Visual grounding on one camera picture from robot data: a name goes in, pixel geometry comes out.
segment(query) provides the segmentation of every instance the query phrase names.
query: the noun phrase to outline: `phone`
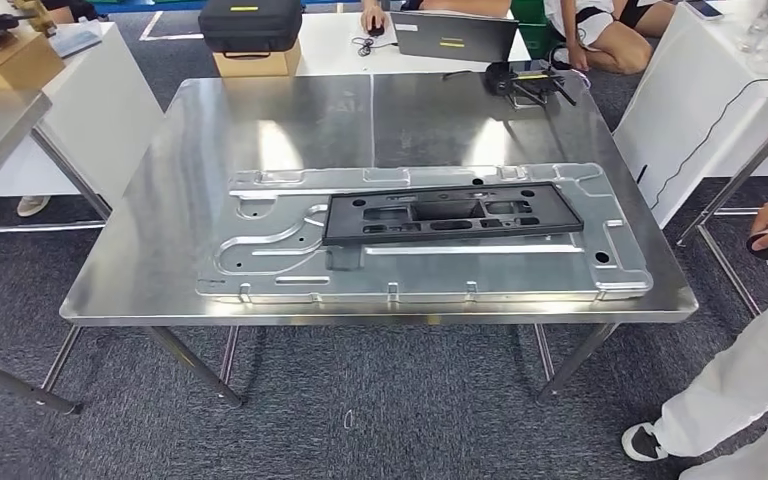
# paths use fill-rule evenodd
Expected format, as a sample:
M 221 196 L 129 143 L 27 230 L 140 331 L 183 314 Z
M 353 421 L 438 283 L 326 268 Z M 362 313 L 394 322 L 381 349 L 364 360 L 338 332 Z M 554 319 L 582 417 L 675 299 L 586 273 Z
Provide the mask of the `phone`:
M 716 20 L 718 18 L 723 18 L 723 14 L 719 10 L 712 7 L 711 4 L 703 0 L 693 0 L 691 2 L 687 2 L 687 4 L 693 7 L 693 10 L 696 12 L 696 14 L 705 20 Z

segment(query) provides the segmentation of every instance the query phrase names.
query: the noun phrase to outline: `person sitting on floor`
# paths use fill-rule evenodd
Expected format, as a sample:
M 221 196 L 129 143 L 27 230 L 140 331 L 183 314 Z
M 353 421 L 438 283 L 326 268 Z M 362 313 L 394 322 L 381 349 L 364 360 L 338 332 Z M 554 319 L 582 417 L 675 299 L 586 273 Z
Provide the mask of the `person sitting on floor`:
M 387 25 L 387 15 L 378 0 L 362 0 L 363 14 L 360 23 L 367 30 L 375 25 Z M 449 10 L 453 12 L 504 18 L 511 7 L 511 0 L 407 0 L 402 10 Z
M 555 68 L 627 75 L 646 70 L 652 46 L 643 37 L 663 36 L 675 12 L 659 0 L 544 0 L 543 6 L 567 40 L 550 54 Z

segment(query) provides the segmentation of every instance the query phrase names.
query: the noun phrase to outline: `shoe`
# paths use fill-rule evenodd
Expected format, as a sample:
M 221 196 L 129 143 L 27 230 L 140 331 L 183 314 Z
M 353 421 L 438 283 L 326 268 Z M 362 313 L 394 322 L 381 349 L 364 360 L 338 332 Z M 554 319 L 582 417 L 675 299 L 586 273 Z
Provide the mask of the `shoe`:
M 22 197 L 19 200 L 19 206 L 16 207 L 16 214 L 20 217 L 30 217 L 40 212 L 46 205 L 51 197 Z
M 572 70 L 569 63 L 569 50 L 563 44 L 549 51 L 549 64 L 555 70 Z
M 654 430 L 655 426 L 646 422 L 637 424 L 623 433 L 623 450 L 628 458 L 638 462 L 654 462 L 670 456 L 658 443 Z

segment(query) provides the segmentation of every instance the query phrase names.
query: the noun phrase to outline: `black sneaker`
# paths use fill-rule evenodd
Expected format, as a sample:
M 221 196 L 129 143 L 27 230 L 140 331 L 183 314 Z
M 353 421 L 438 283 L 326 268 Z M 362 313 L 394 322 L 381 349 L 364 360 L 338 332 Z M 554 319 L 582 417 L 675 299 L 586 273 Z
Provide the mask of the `black sneaker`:
M 655 438 L 654 429 L 654 425 L 646 422 L 637 424 L 623 433 L 623 450 L 628 458 L 638 462 L 654 462 L 669 456 Z
M 549 51 L 549 65 L 552 65 L 555 70 L 572 70 L 572 65 L 569 63 L 569 50 L 567 50 L 566 45 L 556 45 Z

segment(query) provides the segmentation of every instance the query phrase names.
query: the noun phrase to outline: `gray carpet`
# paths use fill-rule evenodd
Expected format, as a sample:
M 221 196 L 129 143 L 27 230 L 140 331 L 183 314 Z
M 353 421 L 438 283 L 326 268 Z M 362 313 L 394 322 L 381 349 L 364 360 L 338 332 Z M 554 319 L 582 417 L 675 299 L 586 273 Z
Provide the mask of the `gray carpet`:
M 201 42 L 137 42 L 149 17 L 115 19 L 165 106 L 182 79 L 215 72 Z M 635 79 L 592 78 L 616 124 Z M 721 185 L 703 183 L 667 235 L 675 238 Z M 757 179 L 735 201 L 765 199 L 768 179 Z M 15 203 L 0 199 L 0 224 L 18 222 Z M 60 197 L 33 221 L 92 217 L 80 199 Z M 747 228 L 731 219 L 712 231 L 767 305 L 768 267 L 743 251 Z M 95 237 L 0 235 L 1 368 L 34 383 L 45 376 L 67 331 L 58 307 Z M 700 311 L 679 325 L 621 327 L 544 406 L 534 403 L 542 371 L 527 326 L 242 329 L 231 382 L 248 398 L 239 409 L 142 332 L 88 330 L 56 389 L 85 401 L 83 414 L 57 415 L 0 389 L 0 479 L 674 479 L 768 426 L 766 415 L 701 460 L 623 456 L 625 427 L 654 419 L 748 322 L 700 241 L 676 254 Z M 224 329 L 175 332 L 218 368 Z M 562 360 L 587 328 L 547 333 Z

